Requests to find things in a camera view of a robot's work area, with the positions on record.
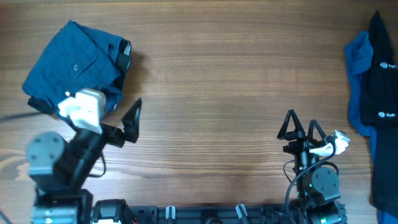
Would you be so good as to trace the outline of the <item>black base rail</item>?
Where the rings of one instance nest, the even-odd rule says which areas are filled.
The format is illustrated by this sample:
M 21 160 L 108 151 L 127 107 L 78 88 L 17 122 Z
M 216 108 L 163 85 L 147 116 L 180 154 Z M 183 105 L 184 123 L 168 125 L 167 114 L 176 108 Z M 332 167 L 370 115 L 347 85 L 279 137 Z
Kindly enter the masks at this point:
M 289 223 L 289 216 L 282 204 L 267 204 L 247 207 L 238 204 L 234 207 L 156 207 L 128 206 L 97 203 L 92 215 L 92 223 Z

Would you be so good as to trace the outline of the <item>blue garment in pile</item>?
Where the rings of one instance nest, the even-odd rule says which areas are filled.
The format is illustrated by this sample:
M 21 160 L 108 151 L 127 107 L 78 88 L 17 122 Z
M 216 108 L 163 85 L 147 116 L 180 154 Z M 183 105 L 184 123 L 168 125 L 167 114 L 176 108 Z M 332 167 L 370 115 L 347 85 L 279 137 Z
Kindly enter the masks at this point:
M 387 32 L 362 32 L 345 47 L 347 75 L 351 96 L 348 118 L 357 132 L 369 138 L 376 172 L 373 185 L 374 205 L 379 210 L 379 223 L 397 223 L 397 127 L 365 125 L 361 120 L 364 82 L 372 69 L 374 54 L 392 50 Z

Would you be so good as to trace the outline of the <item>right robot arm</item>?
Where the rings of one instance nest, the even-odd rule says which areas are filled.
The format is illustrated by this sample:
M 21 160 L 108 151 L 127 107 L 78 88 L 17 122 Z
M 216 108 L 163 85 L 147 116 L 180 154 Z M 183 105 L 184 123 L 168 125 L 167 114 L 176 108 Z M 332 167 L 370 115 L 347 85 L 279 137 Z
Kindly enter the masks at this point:
M 284 202 L 287 222 L 346 223 L 345 205 L 338 202 L 340 170 L 330 161 L 348 147 L 346 133 L 336 129 L 327 135 L 315 119 L 305 131 L 296 112 L 288 110 L 277 138 L 288 142 L 283 151 L 294 157 L 295 177 L 290 180 Z

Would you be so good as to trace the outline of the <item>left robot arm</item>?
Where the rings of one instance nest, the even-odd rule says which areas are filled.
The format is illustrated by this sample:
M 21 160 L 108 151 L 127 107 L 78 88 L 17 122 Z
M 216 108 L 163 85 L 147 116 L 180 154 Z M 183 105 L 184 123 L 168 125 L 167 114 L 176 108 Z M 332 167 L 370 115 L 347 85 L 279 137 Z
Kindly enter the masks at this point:
M 137 223 L 125 200 L 93 203 L 82 186 L 95 162 L 104 159 L 106 145 L 122 148 L 137 141 L 141 106 L 138 99 L 123 116 L 123 128 L 101 124 L 102 133 L 76 128 L 71 141 L 46 132 L 29 143 L 29 176 L 36 184 L 31 223 Z

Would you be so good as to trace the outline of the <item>black garment with logo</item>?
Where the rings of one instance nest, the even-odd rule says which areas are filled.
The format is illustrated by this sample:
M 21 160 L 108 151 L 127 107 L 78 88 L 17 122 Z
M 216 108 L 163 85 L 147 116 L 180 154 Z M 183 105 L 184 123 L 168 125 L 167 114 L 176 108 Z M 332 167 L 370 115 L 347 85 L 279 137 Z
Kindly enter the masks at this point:
M 369 23 L 371 68 L 362 82 L 361 121 L 377 132 L 373 203 L 397 213 L 397 67 L 384 21 L 377 11 Z

